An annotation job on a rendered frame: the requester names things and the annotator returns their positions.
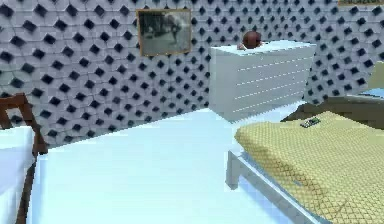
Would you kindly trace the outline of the white chest of drawers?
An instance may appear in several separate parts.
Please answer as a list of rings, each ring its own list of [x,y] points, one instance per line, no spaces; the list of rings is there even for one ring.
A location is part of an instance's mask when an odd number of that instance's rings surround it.
[[[209,108],[234,122],[302,99],[316,46],[289,40],[209,50]]]

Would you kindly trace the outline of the brown round ball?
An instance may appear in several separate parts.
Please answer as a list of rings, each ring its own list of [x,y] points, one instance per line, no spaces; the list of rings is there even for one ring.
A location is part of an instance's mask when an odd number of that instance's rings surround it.
[[[248,31],[243,36],[242,44],[247,49],[254,49],[259,47],[262,44],[261,34],[256,31]]]

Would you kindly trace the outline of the small dark remote control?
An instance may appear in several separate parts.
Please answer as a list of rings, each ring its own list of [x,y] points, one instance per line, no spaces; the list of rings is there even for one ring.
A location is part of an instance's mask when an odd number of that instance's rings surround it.
[[[303,123],[300,124],[300,126],[303,128],[309,128],[309,127],[314,126],[320,122],[321,122],[321,120],[319,118],[314,117],[314,118],[311,118],[309,120],[304,121]]]

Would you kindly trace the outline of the white bed with yellow cover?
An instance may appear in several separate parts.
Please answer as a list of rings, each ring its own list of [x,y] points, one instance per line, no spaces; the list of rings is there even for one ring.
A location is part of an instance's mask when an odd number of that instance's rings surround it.
[[[317,117],[320,123],[300,126]],[[384,224],[384,88],[237,129],[226,183],[245,178],[293,224]]]

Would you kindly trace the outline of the pale yellow pillow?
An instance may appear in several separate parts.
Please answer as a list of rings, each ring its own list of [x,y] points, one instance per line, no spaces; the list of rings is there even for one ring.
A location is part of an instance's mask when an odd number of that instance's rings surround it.
[[[377,61],[368,80],[368,88],[384,88],[384,62]]]

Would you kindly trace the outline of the gold framed wall picture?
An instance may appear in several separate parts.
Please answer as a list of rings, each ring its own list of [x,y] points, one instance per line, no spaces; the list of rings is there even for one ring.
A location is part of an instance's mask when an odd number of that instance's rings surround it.
[[[137,9],[142,56],[183,54],[191,50],[190,9]]]

